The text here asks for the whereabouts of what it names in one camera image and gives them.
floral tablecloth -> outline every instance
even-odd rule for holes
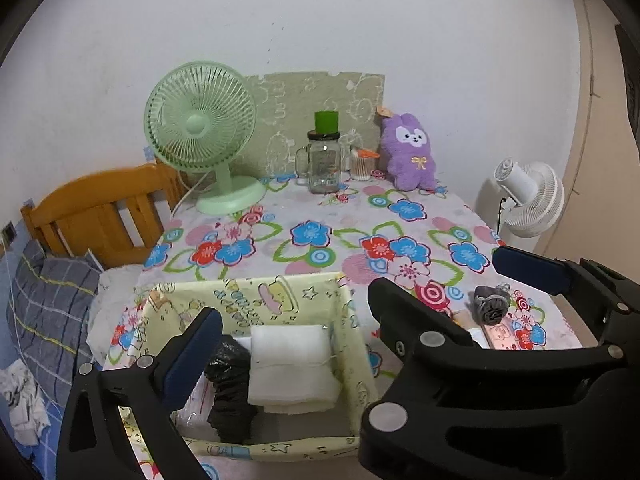
[[[187,205],[170,221],[144,266],[139,294],[124,310],[105,368],[129,366],[138,357],[130,343],[134,334],[136,340],[145,337],[136,332],[140,330],[138,316],[144,291],[155,283],[329,270],[341,270],[351,281],[351,323],[364,331],[380,393],[401,367],[379,340],[378,324],[367,306],[367,285],[380,276],[404,287],[427,306],[461,320],[463,326],[470,319],[468,305],[475,287],[506,283],[512,301],[499,327],[505,335],[504,348],[529,351],[580,346],[547,294],[495,272],[491,254],[502,241],[444,186],[435,192],[399,192],[377,171],[368,182],[349,180],[340,192],[326,196],[309,193],[292,175],[264,183],[267,194],[251,209],[212,218]],[[287,315],[286,302],[275,301],[274,308],[279,309],[275,314]],[[184,315],[183,321],[190,322],[190,314]],[[219,447],[211,450],[211,456],[198,459],[216,480],[286,478],[287,471],[293,478],[301,473],[303,464],[290,469],[282,468],[287,466],[283,464],[276,471],[271,464],[228,458],[238,456],[241,449]],[[134,450],[148,478],[161,478],[142,441]],[[325,464],[322,476],[341,477],[348,469],[350,478],[372,478],[354,460]],[[313,478],[313,471],[309,468],[304,474]]]

green lid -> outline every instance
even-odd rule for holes
[[[338,112],[333,110],[316,112],[316,134],[336,134],[338,131]]]

wooden headboard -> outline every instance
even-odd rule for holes
[[[162,224],[150,193],[162,190],[173,209],[184,193],[178,174],[164,164],[109,170],[73,180],[20,212],[33,238],[58,256],[91,249],[105,267],[141,264],[162,235]],[[116,202],[124,201],[144,247],[135,247]]]

gray rolled cloth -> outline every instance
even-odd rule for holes
[[[509,293],[492,286],[476,286],[474,307],[478,321],[485,325],[497,325],[507,315],[511,298]]]

fan base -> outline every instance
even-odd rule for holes
[[[260,202],[267,192],[263,184],[252,176],[239,175],[231,178],[232,191],[224,193],[218,184],[198,197],[196,208],[201,213],[220,216],[235,213]]]

